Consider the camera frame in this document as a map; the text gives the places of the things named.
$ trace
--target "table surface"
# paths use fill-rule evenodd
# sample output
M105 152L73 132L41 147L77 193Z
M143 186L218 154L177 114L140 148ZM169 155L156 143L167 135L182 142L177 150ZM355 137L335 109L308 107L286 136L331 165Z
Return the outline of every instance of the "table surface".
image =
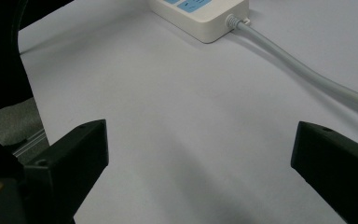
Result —
M358 91L358 1L251 0L252 26ZM144 0L76 0L20 32L51 144L106 119L86 223L344 223L290 167L304 120L358 142L358 108L242 32L202 44Z

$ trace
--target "black object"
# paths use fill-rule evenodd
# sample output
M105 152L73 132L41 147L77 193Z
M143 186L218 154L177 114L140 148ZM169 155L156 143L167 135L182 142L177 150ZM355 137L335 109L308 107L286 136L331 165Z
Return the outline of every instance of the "black object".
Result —
M0 179L0 224L69 224L108 165L106 125L76 127L23 167Z
M350 224L358 224L358 144L299 122L292 167Z

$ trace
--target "white power strip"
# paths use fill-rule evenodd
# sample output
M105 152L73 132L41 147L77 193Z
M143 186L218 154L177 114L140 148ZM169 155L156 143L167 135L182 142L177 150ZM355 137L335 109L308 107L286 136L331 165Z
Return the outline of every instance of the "white power strip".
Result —
M229 15L247 20L249 0L148 0L150 8L203 43L230 32Z

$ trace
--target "extension socket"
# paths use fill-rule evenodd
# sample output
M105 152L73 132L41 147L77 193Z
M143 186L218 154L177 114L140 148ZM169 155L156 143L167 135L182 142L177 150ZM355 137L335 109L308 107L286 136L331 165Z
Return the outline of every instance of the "extension socket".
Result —
M227 17L247 20L249 0L148 0L150 8L203 43L230 32Z

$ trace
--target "white cable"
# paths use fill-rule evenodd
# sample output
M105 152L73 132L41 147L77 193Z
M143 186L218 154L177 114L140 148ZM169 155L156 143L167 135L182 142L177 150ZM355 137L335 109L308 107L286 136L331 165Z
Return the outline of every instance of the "white cable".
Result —
M322 75L318 74L317 72L313 71L309 67L307 67L305 64L297 60L295 57L281 49L278 45L274 44L272 41L270 41L265 36L258 33L256 30L254 30L252 27L247 25L248 23L244 23L242 20L230 15L227 18L227 26L233 29L238 29L246 32L251 37L258 40L263 47L266 49L269 49L272 53L274 53L276 56L284 60L286 63L293 66L294 69L296 69L300 75L303 77L319 84L321 87L328 91L332 91L335 94L338 94L352 102L358 105L358 92L353 91L345 86L342 86L333 80L330 80L326 77L323 77Z

